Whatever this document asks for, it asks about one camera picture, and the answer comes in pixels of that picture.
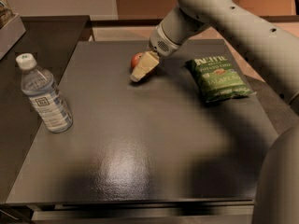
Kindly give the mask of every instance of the bottle cap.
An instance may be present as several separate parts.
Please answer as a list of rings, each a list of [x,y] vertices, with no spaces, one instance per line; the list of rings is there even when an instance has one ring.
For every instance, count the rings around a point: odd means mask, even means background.
[[[21,70],[31,70],[37,65],[36,59],[30,53],[23,53],[16,59]]]

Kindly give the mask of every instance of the bottle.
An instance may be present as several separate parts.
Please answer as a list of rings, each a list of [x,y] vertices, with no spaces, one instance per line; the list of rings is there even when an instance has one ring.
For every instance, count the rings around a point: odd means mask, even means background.
[[[71,112],[59,91],[53,74],[39,65],[30,53],[16,59],[22,70],[21,90],[53,133],[66,131],[73,124]]]

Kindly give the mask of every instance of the green chip bag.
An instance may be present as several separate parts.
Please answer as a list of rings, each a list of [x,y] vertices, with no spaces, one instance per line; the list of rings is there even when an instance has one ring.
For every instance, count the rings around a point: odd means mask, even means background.
[[[207,103],[252,94],[240,75],[223,56],[205,57],[186,62]]]

